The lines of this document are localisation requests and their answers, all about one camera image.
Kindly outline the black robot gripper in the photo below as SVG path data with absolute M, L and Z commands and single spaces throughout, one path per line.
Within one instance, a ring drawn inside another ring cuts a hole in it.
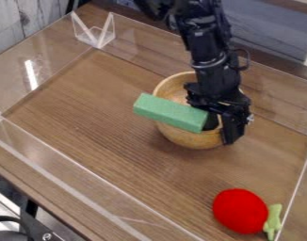
M 184 84 L 187 102 L 192 107 L 208 111 L 204 131 L 223 122 L 224 144 L 231 145 L 244 134 L 245 126 L 253 121 L 249 111 L 251 98 L 241 92 L 240 72 L 247 69 L 239 65 L 237 56 L 219 56 L 211 59 L 193 58 L 191 67 L 196 81 Z

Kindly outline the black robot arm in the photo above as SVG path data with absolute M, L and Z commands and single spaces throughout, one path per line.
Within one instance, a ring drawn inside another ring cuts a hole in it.
M 196 80 L 184 84 L 187 103 L 211 114 L 208 130 L 223 125 L 223 139 L 233 143 L 252 120 L 252 101 L 240 90 L 239 49 L 231 46 L 231 23 L 221 0 L 133 0 L 143 14 L 164 22 L 181 37 Z

